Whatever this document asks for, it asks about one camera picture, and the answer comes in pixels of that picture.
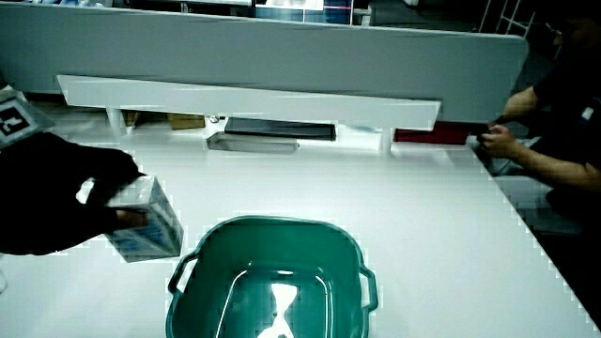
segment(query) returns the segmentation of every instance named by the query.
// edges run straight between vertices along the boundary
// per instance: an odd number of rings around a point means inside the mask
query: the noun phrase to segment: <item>small box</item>
[[[396,130],[395,142],[464,145],[470,135],[488,130],[484,123],[437,121],[432,131]]]
[[[0,96],[0,149],[54,126],[40,109],[14,93]]]
[[[106,234],[128,263],[180,255],[183,228],[156,177],[137,178],[107,206],[147,212],[147,226]]]
[[[169,114],[169,123],[174,131],[204,128],[205,117],[203,115]]]

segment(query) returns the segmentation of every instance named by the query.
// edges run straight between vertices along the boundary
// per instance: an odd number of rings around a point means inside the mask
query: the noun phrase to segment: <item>gray partition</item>
[[[440,120],[497,115],[525,39],[121,8],[0,3],[0,72],[60,93],[57,74],[440,100]]]

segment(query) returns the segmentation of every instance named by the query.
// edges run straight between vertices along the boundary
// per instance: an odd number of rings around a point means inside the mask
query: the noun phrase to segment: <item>cardboard box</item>
[[[0,149],[52,126],[54,122],[48,116],[19,99],[15,92],[0,95]]]
[[[128,263],[180,255],[183,228],[157,178],[139,177],[107,206],[147,212],[147,226],[106,235]]]
[[[133,127],[135,126],[136,122],[138,121],[138,119],[140,118],[140,112],[136,112],[136,111],[121,111],[121,113],[123,114],[123,119],[125,120],[125,126],[126,127]]]
[[[169,114],[169,123],[174,131],[204,128],[205,117],[203,115]]]

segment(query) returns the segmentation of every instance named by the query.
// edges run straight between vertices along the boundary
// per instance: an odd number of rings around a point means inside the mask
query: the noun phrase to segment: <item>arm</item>
[[[492,130],[494,134],[482,135],[482,147],[490,157],[514,161],[557,187],[601,192],[601,170],[593,165],[542,155],[519,143],[503,126],[495,126]]]
[[[50,132],[30,139],[27,148],[20,152],[44,163],[46,171],[59,170],[63,179],[77,180],[78,187],[88,178],[120,186],[143,175],[133,157],[119,149],[82,146]]]
[[[52,215],[53,210],[58,210],[55,222],[60,226],[38,228],[34,236],[12,243],[8,250],[4,248],[5,251],[11,254],[51,254],[72,248],[98,235],[147,225],[146,215],[133,211],[88,207],[77,201],[64,202],[62,206],[48,207],[47,211],[42,212],[45,216],[27,219],[33,223],[44,223],[43,218]]]
[[[507,100],[501,116],[495,120],[495,123],[503,124],[523,119],[540,108],[539,104],[540,100],[534,93],[534,87],[530,86]]]
[[[601,170],[590,163],[580,164],[557,160],[516,143],[510,160],[538,174],[557,187],[583,192],[601,192]]]

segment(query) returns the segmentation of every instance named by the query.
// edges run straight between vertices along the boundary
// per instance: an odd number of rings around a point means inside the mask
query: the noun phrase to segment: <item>white box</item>
[[[154,176],[137,178],[121,189],[107,207],[147,212],[148,226],[106,234],[128,263],[180,255],[183,228]]]
[[[54,122],[40,109],[14,93],[0,96],[0,149],[52,126]]]

